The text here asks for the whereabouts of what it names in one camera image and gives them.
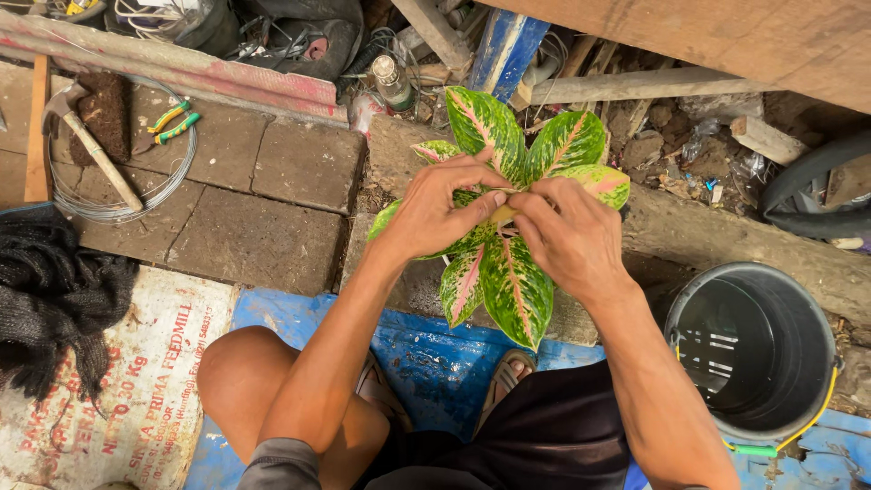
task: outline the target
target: hand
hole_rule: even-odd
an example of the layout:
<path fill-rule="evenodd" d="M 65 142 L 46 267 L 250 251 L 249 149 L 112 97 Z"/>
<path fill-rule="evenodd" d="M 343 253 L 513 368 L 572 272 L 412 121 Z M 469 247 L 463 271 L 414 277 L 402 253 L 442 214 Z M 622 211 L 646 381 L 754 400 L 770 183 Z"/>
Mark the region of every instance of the hand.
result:
<path fill-rule="evenodd" d="M 532 260 L 588 311 L 638 287 L 620 258 L 620 214 L 576 180 L 539 180 L 509 205 L 521 212 L 514 222 Z"/>
<path fill-rule="evenodd" d="M 389 248 L 397 259 L 409 261 L 443 250 L 486 220 L 505 203 L 503 191 L 490 191 L 465 208 L 454 208 L 454 189 L 474 184 L 512 187 L 487 167 L 491 146 L 472 157 L 465 153 L 422 168 L 411 181 L 402 204 L 384 231 L 373 241 Z"/>

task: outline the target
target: aglaonema plant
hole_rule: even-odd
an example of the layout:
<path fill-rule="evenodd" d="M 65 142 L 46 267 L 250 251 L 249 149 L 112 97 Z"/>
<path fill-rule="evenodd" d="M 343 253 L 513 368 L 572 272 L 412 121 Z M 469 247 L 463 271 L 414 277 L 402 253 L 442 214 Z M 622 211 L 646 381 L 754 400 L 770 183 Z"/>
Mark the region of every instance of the aglaonema plant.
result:
<path fill-rule="evenodd" d="M 551 119 L 529 150 L 523 130 L 505 104 L 483 92 L 459 86 L 446 89 L 450 126 L 456 145 L 444 140 L 413 145 L 418 155 L 438 165 L 465 152 L 477 154 L 493 146 L 488 161 L 514 188 L 527 189 L 536 180 L 563 175 L 578 180 L 587 192 L 608 206 L 620 209 L 629 198 L 629 177 L 598 164 L 605 133 L 591 112 L 566 112 Z M 454 204 L 467 206 L 489 189 L 457 189 Z M 387 226 L 400 206 L 397 200 L 375 218 L 368 239 Z M 450 265 L 442 274 L 439 296 L 451 328 L 462 323 L 481 303 L 514 342 L 537 350 L 553 311 L 553 281 L 531 259 L 530 251 L 510 227 L 513 211 L 503 206 L 463 238 L 441 252 L 419 259 L 447 255 Z"/>

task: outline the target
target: cloth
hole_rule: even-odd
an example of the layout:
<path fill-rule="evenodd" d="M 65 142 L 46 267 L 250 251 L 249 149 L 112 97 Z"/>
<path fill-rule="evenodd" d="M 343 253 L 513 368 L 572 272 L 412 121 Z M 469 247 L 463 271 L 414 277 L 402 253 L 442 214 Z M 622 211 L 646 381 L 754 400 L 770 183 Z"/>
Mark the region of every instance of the cloth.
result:
<path fill-rule="evenodd" d="M 103 330 L 130 306 L 138 265 L 78 246 L 51 203 L 0 212 L 0 388 L 45 399 L 66 346 L 76 353 L 79 398 L 96 400 L 109 367 Z"/>
<path fill-rule="evenodd" d="M 255 450 L 238 489 L 320 488 L 312 478 L 317 466 L 310 464 L 311 448 L 295 441 L 285 448 L 272 443 L 272 451 L 260 450 L 274 440 Z M 308 463 L 301 466 L 284 459 Z M 629 464 L 611 373 L 602 361 L 530 374 L 499 402 L 467 445 L 446 432 L 402 434 L 392 426 L 381 452 L 354 488 L 622 489 Z M 261 483 L 290 479 L 311 483 Z"/>

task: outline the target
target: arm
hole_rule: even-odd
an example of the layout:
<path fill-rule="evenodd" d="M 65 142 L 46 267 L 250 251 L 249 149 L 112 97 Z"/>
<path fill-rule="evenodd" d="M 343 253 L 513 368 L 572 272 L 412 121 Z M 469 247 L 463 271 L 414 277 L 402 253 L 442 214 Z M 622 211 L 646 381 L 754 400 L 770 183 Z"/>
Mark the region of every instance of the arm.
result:
<path fill-rule="evenodd" d="M 434 254 L 487 219 L 505 202 L 492 191 L 454 209 L 454 189 L 471 184 L 510 187 L 476 157 L 457 155 L 417 173 L 401 206 L 363 252 L 360 265 L 290 368 L 260 428 L 258 443 L 299 439 L 324 453 L 345 416 L 378 317 L 394 282 L 414 257 Z"/>
<path fill-rule="evenodd" d="M 623 267 L 619 213 L 564 177 L 509 204 L 533 260 L 596 324 L 629 447 L 652 486 L 739 488 L 711 414 Z"/>

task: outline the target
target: hammer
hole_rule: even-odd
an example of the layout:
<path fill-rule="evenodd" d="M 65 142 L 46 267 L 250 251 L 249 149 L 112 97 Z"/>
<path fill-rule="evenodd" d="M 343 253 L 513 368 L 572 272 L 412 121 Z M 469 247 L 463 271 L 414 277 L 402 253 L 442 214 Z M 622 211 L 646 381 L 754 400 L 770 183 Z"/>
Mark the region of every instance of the hammer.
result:
<path fill-rule="evenodd" d="M 43 135 L 48 135 L 51 130 L 51 133 L 57 138 L 57 123 L 59 119 L 66 121 L 66 124 L 70 125 L 76 136 L 82 140 L 82 144 L 84 144 L 85 149 L 88 150 L 94 161 L 97 162 L 97 165 L 100 166 L 100 170 L 106 174 L 106 177 L 109 177 L 109 182 L 115 187 L 118 194 L 121 194 L 121 198 L 124 199 L 127 206 L 130 206 L 130 209 L 137 213 L 142 210 L 142 201 L 139 200 L 139 197 L 133 192 L 133 189 L 130 188 L 130 185 L 127 184 L 111 160 L 109 160 L 106 152 L 94 137 L 88 133 L 82 120 L 76 115 L 76 101 L 88 94 L 88 90 L 76 82 L 52 97 L 49 103 L 45 105 L 45 110 L 43 110 Z"/>

